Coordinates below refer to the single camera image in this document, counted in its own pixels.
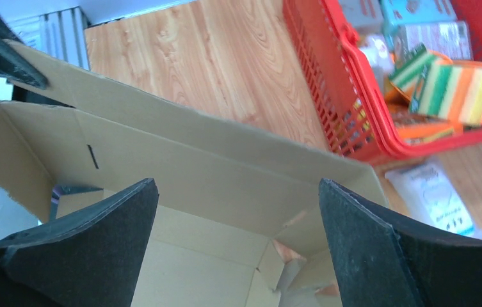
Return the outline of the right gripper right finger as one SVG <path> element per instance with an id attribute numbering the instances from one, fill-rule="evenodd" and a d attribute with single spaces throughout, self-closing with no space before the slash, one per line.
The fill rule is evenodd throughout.
<path id="1" fill-rule="evenodd" d="M 319 208 L 343 306 L 482 306 L 482 240 L 324 178 Z"/>

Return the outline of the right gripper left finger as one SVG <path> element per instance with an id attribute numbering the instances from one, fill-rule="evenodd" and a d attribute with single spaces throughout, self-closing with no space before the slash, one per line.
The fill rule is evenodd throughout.
<path id="1" fill-rule="evenodd" d="M 130 306 L 157 211 L 153 178 L 0 240 L 0 306 Z"/>

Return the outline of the white plastic pouch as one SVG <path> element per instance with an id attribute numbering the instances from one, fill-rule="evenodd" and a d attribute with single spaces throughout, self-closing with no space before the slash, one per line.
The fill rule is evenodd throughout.
<path id="1" fill-rule="evenodd" d="M 389 170 L 385 178 L 404 201 L 413 219 L 440 230 L 482 240 L 482 229 L 474 222 L 436 158 Z"/>

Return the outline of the cardboard box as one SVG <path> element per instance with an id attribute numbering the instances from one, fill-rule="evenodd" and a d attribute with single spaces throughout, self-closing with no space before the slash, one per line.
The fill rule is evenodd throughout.
<path id="1" fill-rule="evenodd" d="M 157 211 L 130 306 L 319 306 L 335 276 L 329 178 L 386 205 L 372 167 L 205 114 L 7 41 L 57 104 L 0 102 L 0 187 L 42 224 L 146 178 Z"/>

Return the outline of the grey pink small box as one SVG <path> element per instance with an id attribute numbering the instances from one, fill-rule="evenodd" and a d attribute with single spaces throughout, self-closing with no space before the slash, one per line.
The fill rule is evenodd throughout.
<path id="1" fill-rule="evenodd" d="M 397 59 L 404 58 L 420 44 L 451 59 L 473 59 L 469 27 L 464 21 L 402 25 L 393 43 Z"/>

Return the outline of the teal small box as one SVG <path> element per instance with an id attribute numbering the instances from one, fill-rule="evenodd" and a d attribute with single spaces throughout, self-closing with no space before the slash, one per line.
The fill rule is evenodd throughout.
<path id="1" fill-rule="evenodd" d="M 381 1 L 381 8 L 386 23 L 391 26 L 457 18 L 451 2 L 443 0 L 385 0 Z"/>

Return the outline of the green striped sponge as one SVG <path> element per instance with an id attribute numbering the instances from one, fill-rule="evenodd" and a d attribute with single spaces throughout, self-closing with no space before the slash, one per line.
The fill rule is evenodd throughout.
<path id="1" fill-rule="evenodd" d="M 396 63 L 393 73 L 389 75 L 389 81 L 404 98 L 410 99 L 422 71 L 427 65 L 434 62 L 450 64 L 453 61 L 446 55 L 429 50 L 425 45 L 419 44 Z"/>

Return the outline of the striped sponge pack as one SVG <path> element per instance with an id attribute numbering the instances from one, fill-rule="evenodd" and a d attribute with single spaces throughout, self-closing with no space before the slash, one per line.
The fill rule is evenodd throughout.
<path id="1" fill-rule="evenodd" d="M 415 84 L 411 113 L 482 125 L 482 62 L 437 60 L 424 66 Z"/>

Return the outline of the red plastic basket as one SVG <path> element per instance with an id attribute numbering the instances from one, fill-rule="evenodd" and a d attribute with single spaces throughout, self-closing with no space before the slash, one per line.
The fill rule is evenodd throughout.
<path id="1" fill-rule="evenodd" d="M 482 143 L 482 129 L 405 143 L 340 3 L 284 1 L 282 13 L 331 152 L 378 165 Z"/>

